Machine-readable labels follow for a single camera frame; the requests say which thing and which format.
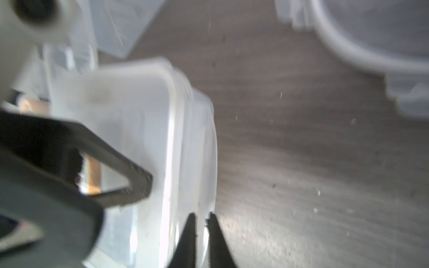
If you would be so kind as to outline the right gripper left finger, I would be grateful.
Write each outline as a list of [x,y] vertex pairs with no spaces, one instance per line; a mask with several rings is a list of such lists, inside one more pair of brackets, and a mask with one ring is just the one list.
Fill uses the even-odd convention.
[[195,268],[196,237],[196,216],[194,213],[190,213],[167,268]]

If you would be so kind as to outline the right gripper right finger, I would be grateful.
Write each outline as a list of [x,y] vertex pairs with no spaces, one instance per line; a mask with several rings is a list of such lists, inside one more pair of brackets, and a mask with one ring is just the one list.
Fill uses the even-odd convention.
[[206,220],[209,233],[210,268],[237,268],[216,215],[211,212]]

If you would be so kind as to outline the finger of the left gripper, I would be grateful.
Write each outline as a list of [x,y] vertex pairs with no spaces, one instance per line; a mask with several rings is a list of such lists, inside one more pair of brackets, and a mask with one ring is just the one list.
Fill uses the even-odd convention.
[[133,204],[150,196],[153,176],[82,124],[2,111],[1,144],[8,153],[29,163],[32,174],[64,175],[72,150],[108,166],[124,176],[128,186],[93,196],[106,208]]
[[92,251],[103,208],[24,159],[1,151],[1,215],[42,230],[1,253],[3,268],[76,268]]

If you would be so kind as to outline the square clear lunch box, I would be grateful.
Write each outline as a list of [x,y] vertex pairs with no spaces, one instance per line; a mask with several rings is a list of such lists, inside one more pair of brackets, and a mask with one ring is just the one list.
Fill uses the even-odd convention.
[[187,217],[197,217],[201,267],[217,189],[211,100],[164,58],[63,73],[49,88],[54,117],[85,125],[153,176],[150,196],[109,208],[88,268],[164,268]]

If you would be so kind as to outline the tall rectangular clear lunch box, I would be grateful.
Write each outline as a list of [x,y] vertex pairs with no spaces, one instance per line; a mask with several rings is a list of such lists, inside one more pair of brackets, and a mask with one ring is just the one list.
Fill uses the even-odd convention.
[[166,4],[163,0],[79,1],[97,49],[125,59]]

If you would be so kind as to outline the round clear lunch box lid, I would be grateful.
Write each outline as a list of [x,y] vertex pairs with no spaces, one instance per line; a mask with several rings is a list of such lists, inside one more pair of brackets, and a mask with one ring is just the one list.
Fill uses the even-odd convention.
[[406,117],[429,117],[427,1],[276,1],[277,18],[314,31],[338,58],[379,74]]

